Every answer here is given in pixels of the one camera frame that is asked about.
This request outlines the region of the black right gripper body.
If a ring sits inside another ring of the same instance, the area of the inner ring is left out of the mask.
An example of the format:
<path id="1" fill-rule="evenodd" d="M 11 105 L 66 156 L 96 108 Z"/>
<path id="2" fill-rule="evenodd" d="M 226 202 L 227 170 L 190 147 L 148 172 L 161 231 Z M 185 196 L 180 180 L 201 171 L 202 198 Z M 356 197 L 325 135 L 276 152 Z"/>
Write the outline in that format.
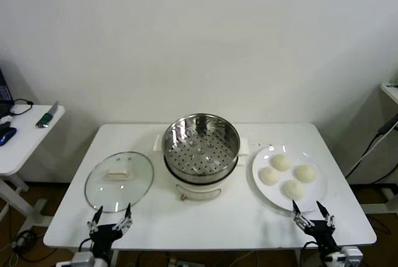
<path id="1" fill-rule="evenodd" d="M 306 227 L 304 233 L 314 237 L 319 252 L 337 252 L 339 246 L 336 244 L 333 238 L 333 232 L 335 229 L 332 226 L 328 226 L 327 222 L 312 222 L 313 225 Z"/>

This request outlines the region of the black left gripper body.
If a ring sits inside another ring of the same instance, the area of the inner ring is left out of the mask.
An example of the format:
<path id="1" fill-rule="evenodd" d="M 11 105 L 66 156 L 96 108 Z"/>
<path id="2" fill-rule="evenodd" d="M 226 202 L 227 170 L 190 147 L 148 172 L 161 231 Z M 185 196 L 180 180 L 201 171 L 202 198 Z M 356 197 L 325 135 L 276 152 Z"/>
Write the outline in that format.
<path id="1" fill-rule="evenodd" d="M 121 222 L 106 225 L 90 222 L 91 251 L 94 256 L 109 256 L 112 244 L 122 236 Z"/>

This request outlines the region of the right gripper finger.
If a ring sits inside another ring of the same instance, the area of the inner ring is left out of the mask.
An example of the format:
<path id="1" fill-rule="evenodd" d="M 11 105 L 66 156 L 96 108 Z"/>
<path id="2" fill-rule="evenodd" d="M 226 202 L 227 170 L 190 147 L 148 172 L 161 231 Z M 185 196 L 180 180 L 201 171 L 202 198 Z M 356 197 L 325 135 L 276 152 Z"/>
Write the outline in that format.
<path id="1" fill-rule="evenodd" d="M 324 207 L 319 201 L 317 201 L 318 208 L 326 221 L 326 225 L 331 228 L 335 228 L 335 216 L 330 215 L 326 207 Z"/>
<path id="2" fill-rule="evenodd" d="M 294 222 L 299 228 L 310 228 L 313 227 L 313 223 L 306 219 L 299 210 L 298 205 L 295 200 L 292 201 L 293 213 L 294 213 Z"/>

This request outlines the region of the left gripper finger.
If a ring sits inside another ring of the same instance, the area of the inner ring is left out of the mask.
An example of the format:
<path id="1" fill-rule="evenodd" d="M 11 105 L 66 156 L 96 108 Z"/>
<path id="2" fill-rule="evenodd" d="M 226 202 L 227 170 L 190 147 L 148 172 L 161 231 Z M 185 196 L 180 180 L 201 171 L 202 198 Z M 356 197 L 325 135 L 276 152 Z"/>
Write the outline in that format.
<path id="1" fill-rule="evenodd" d="M 102 214 L 102 207 L 100 207 L 96 213 L 94 214 L 92 220 L 90 222 L 87 222 L 87 226 L 89 229 L 89 232 L 97 232 L 98 231 L 98 223 L 100 220 Z"/>
<path id="2" fill-rule="evenodd" d="M 113 227 L 116 232 L 126 233 L 132 225 L 131 204 L 128 203 L 124 217 Z"/>

